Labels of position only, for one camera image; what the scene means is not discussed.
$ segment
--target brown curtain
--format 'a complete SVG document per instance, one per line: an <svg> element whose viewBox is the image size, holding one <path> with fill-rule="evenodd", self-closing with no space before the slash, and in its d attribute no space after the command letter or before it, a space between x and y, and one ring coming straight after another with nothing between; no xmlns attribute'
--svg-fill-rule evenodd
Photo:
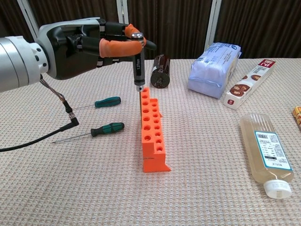
<svg viewBox="0 0 301 226"><path fill-rule="evenodd" d="M301 1L222 0L214 41L240 45L242 58L301 57Z"/></svg>
<svg viewBox="0 0 301 226"><path fill-rule="evenodd" d="M128 0L129 23L156 43L157 51L171 59L197 58L204 51L211 0Z"/></svg>
<svg viewBox="0 0 301 226"><path fill-rule="evenodd" d="M33 42L32 35L16 0L0 0L0 37L23 36Z"/></svg>
<svg viewBox="0 0 301 226"><path fill-rule="evenodd" d="M118 22L115 0L28 0L38 26L99 16Z"/></svg>

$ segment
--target orange test tube rack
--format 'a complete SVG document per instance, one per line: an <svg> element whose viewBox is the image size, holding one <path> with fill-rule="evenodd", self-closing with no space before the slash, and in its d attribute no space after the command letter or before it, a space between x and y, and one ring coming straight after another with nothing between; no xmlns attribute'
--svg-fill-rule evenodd
<svg viewBox="0 0 301 226"><path fill-rule="evenodd" d="M162 115L159 112L158 100L150 98L150 89L145 87L141 92L140 101L143 171L170 171L165 164L165 145L160 119Z"/></svg>

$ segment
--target cable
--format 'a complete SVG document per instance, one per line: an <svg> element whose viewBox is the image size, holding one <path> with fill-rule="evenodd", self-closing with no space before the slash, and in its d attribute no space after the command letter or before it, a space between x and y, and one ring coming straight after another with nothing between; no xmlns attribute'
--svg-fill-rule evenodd
<svg viewBox="0 0 301 226"><path fill-rule="evenodd" d="M52 133L49 133L49 134L47 134L47 135L45 135L43 137L40 137L39 139L33 140L31 142L28 142L26 144L14 146L14 147L2 148L2 149L0 149L0 152L12 151L12 150L15 150L15 149L18 149L18 148L22 148L22 147L27 147L29 145L33 145L33 144L35 144L35 143L37 143L37 142L39 142L41 140L44 140L44 139L46 139L46 138L48 138L48 137L50 137L50 136L52 136L54 134L57 134L58 132L61 132L60 129L58 129L56 131L53 131Z"/></svg>
<svg viewBox="0 0 301 226"><path fill-rule="evenodd" d="M54 134L57 134L59 132L63 132L67 129L71 129L75 126L78 126L79 125L79 121L77 120L77 118L75 117L74 113L72 112L72 108L69 106L68 102L66 101L65 97L63 96L63 94L60 94L59 92L55 91L51 86L49 86L49 84L43 79L43 76L40 75L40 83L45 86L46 88L50 89L55 95L57 95L59 97L59 99L62 101L62 103L64 104L65 106L65 110L66 112L68 113L69 115L69 118L71 120L71 122L61 128L59 128L58 130L56 131L53 131L43 137L40 137L36 140L33 140L31 142L28 142L26 144L22 144L22 145L18 145L18 146L14 146L14 147L8 147L8 148L2 148L0 149L0 153L1 152L7 152L7 151L12 151L12 150L15 150L15 149L19 149L19 148L23 148L23 147L27 147L29 145L33 145L41 140L44 140L48 137L51 137L53 136Z"/></svg>

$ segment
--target white frame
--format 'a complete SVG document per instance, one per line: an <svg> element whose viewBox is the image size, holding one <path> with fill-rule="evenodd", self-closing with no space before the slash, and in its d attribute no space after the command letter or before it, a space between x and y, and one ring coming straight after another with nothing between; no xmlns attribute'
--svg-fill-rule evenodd
<svg viewBox="0 0 301 226"><path fill-rule="evenodd" d="M222 0L212 0L204 51L213 43Z"/></svg>
<svg viewBox="0 0 301 226"><path fill-rule="evenodd" d="M25 21L29 27L30 33L32 34L33 39L36 40L39 33L39 27L32 13L32 8L30 7L28 0L17 1L25 18Z"/></svg>
<svg viewBox="0 0 301 226"><path fill-rule="evenodd" d="M116 0L116 4L117 4L119 23L129 24L128 12L127 12L127 0Z"/></svg>

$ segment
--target green screwdriver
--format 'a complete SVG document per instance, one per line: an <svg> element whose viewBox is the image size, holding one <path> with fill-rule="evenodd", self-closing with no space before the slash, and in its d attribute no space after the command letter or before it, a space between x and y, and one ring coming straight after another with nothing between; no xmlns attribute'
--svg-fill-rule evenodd
<svg viewBox="0 0 301 226"><path fill-rule="evenodd" d="M114 106L114 105L119 105L120 103L121 103L120 97L109 97L104 100L95 101L94 106L95 106L95 108L110 107L110 106ZM74 110L84 108L84 107L91 107L91 106L93 106L93 105L77 107L77 108L74 108Z"/></svg>
<svg viewBox="0 0 301 226"><path fill-rule="evenodd" d="M96 137L97 135L105 135L105 134L110 134L110 133L116 133L116 132L118 132L119 130L122 130L122 129L124 129L124 124L122 122L115 122L115 123L111 123L111 124L106 125L106 126L99 127L98 129L91 129L91 131L89 133L81 134L81 135L78 135L78 136L75 136L75 137L66 138L66 139L63 139L63 140L57 140L57 141L54 141L52 143L55 144L55 143L62 142L62 141L65 141L65 140L70 140L70 139L73 139L73 138L86 136L86 135L89 135L89 134L91 134L92 137Z"/></svg>

